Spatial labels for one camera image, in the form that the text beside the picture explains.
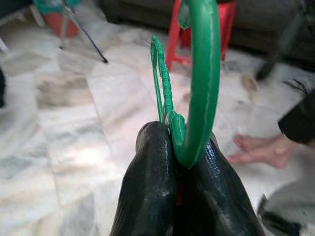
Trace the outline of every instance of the green plastic object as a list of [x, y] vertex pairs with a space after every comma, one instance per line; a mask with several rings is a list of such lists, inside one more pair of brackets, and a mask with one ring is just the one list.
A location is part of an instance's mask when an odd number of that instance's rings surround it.
[[[38, 10], [43, 14], [61, 13], [63, 11], [62, 0], [33, 0]], [[66, 0], [68, 7], [75, 7], [80, 0]]]
[[[151, 41], [151, 61], [157, 95], [159, 120], [170, 130], [175, 156], [185, 168], [191, 168], [205, 152], [214, 122], [220, 79], [220, 27], [215, 0], [183, 0], [179, 24], [192, 30], [192, 83], [189, 114], [174, 111], [169, 72], [164, 50], [155, 36]], [[164, 104], [158, 83], [162, 77]]]

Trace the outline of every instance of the floor tile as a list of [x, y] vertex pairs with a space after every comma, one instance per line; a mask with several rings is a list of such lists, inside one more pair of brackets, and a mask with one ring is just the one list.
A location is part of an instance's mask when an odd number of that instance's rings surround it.
[[110, 181], [79, 201], [14, 232], [14, 236], [108, 236], [121, 180]]
[[38, 128], [34, 75], [7, 77], [6, 106], [0, 109], [0, 156], [10, 155]]
[[83, 73], [37, 73], [36, 92], [39, 122], [42, 127], [97, 117]]
[[33, 72], [43, 64], [49, 62], [48, 57], [40, 54], [24, 51], [15, 57], [2, 63], [2, 67], [7, 76], [16, 76], [22, 73]]
[[93, 102], [83, 73], [39, 73], [36, 76], [40, 110], [87, 105]]
[[61, 71], [89, 74], [99, 60], [79, 53], [62, 51], [58, 54]]
[[45, 130], [61, 204], [76, 201], [95, 187], [121, 177], [97, 119]]
[[125, 44], [106, 50], [109, 60], [130, 65], [139, 70], [151, 69], [150, 48], [136, 44]]
[[0, 232], [38, 221], [59, 208], [47, 141], [38, 130], [14, 154], [0, 158]]

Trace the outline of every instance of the gray sofa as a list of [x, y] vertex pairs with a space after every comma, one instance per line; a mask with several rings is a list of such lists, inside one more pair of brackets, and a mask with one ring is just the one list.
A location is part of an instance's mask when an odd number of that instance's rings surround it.
[[[99, 0], [110, 22], [132, 20], [167, 28], [173, 0]], [[275, 50], [277, 40], [292, 20], [300, 0], [237, 0], [231, 44], [264, 53]], [[303, 27], [288, 58], [315, 69], [315, 39]]]
[[[232, 45], [266, 53], [276, 50], [278, 39], [298, 11], [299, 0], [237, 0]], [[304, 25], [286, 55], [315, 70], [315, 35]]]

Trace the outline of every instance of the human foot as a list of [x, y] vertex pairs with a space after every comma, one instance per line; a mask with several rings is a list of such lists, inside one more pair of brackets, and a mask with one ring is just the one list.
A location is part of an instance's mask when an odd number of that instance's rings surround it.
[[267, 143], [273, 142], [276, 137], [271, 138], [257, 138], [250, 135], [236, 135], [233, 139], [234, 143], [242, 151], [248, 151], [253, 148], [265, 145]]
[[251, 137], [243, 139], [242, 137], [242, 140], [237, 142], [244, 144], [244, 140], [246, 140], [244, 152], [230, 156], [228, 159], [230, 163], [249, 164], [262, 162], [277, 169], [283, 169], [298, 146], [298, 143], [290, 140], [284, 134], [270, 139], [255, 139]]

